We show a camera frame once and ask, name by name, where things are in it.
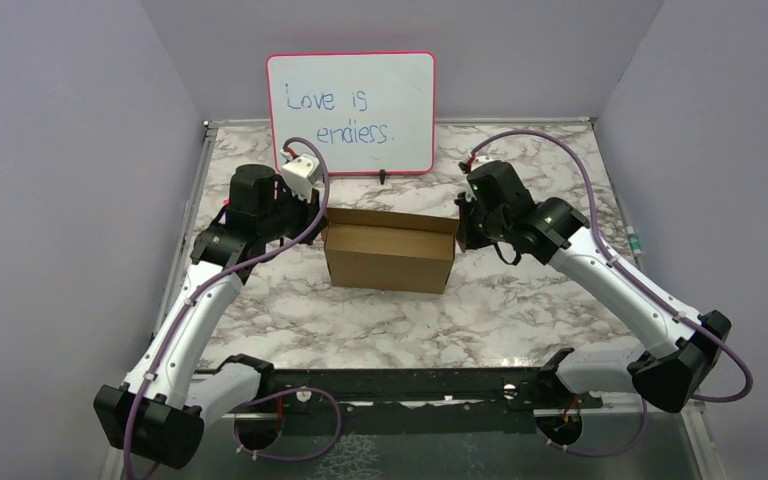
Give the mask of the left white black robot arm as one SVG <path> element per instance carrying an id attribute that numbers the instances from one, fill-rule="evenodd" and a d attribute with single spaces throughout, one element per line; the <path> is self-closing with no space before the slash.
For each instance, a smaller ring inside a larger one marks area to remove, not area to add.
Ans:
<path id="1" fill-rule="evenodd" d="M 198 385 L 197 363 L 219 319 L 255 265 L 325 228 L 328 175 L 315 158 L 279 170 L 247 164 L 233 174 L 228 200 L 193 242 L 180 293 L 157 335 L 118 387 L 102 386 L 94 411 L 110 445 L 174 469 L 197 451 L 207 426 L 239 404 L 250 410 L 273 401 L 265 367 L 232 360 Z"/>

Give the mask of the brown cardboard box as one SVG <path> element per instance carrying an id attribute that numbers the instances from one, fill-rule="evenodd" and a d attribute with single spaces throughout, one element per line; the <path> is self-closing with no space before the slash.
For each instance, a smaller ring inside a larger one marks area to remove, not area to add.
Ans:
<path id="1" fill-rule="evenodd" d="M 442 294 L 455 260 L 459 221 L 348 208 L 327 210 L 322 232 L 336 287 Z"/>

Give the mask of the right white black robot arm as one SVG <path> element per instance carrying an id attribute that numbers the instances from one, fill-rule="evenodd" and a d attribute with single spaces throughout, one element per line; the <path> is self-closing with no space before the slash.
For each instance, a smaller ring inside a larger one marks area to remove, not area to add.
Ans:
<path id="1" fill-rule="evenodd" d="M 656 408 L 678 413 L 717 363 L 731 321 L 670 297 L 612 248 L 599 249 L 585 215 L 568 202 L 532 199 L 514 167 L 491 161 L 466 177 L 457 195 L 462 250 L 510 245 L 519 263 L 534 257 L 576 282 L 620 319 L 638 339 L 628 350 L 568 354 L 537 380 L 539 398 L 560 407 L 576 393 L 637 393 Z"/>

